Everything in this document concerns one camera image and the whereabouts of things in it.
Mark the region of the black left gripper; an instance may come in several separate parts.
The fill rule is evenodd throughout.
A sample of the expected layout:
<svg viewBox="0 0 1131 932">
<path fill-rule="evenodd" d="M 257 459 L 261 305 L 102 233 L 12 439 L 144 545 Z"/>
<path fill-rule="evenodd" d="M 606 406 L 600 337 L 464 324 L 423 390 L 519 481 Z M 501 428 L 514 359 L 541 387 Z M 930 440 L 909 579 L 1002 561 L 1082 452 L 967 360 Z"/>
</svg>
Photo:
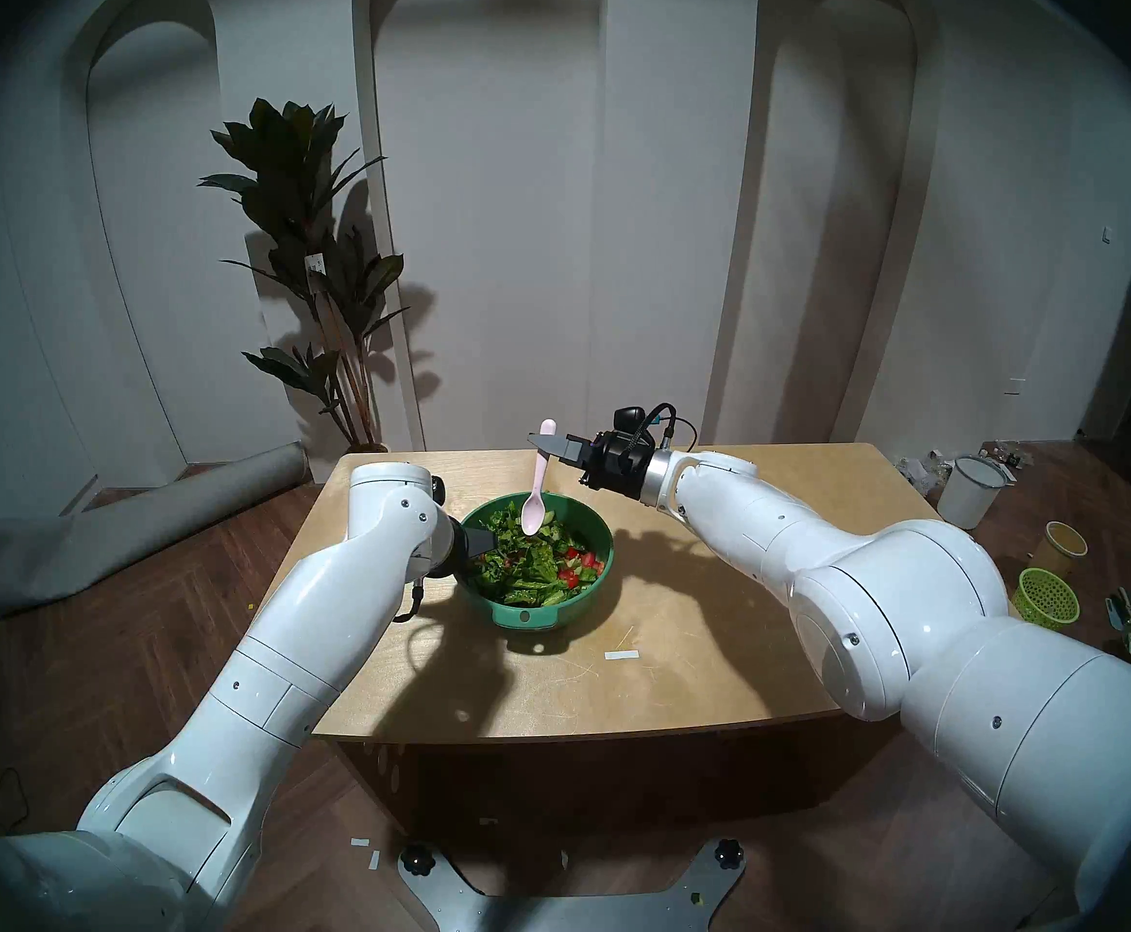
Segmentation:
<svg viewBox="0 0 1131 932">
<path fill-rule="evenodd" d="M 432 537 L 431 579 L 458 577 L 466 572 L 468 562 L 477 561 L 497 547 L 497 536 L 492 530 L 468 530 L 456 518 L 439 524 L 437 530 L 447 530 L 447 541 L 437 544 Z"/>
</svg>

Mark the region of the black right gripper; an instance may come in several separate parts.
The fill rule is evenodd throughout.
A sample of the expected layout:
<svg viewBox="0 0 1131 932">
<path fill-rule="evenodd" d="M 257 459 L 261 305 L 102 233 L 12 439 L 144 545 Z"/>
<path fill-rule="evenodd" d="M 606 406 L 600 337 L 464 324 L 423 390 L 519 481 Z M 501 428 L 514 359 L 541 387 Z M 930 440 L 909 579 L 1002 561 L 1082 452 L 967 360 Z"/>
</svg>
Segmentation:
<svg viewBox="0 0 1131 932">
<path fill-rule="evenodd" d="M 544 456 L 581 466 L 582 486 L 628 499 L 640 499 L 654 456 L 654 442 L 645 433 L 598 433 L 589 442 L 578 435 L 528 433 L 528 441 Z"/>
</svg>

